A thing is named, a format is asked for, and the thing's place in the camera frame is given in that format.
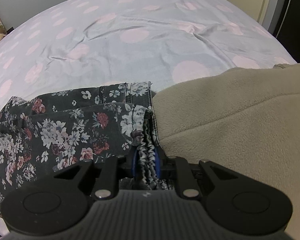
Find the pink-dotted light bedsheet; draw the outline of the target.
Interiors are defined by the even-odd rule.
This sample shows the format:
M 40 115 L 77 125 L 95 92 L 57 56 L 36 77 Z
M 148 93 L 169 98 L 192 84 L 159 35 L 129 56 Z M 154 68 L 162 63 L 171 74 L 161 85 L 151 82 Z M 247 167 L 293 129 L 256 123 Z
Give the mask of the pink-dotted light bedsheet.
M 69 0 L 0 42 L 0 110 L 52 114 L 116 102 L 235 67 L 293 64 L 285 48 L 226 0 Z

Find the black floral garment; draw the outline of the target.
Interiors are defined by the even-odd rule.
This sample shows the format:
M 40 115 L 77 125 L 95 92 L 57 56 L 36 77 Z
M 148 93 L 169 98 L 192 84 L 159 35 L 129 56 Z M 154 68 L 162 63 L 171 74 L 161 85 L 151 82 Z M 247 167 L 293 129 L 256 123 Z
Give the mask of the black floral garment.
M 0 204 L 6 195 L 85 159 L 137 155 L 139 185 L 158 189 L 150 82 L 12 97 L 0 111 Z

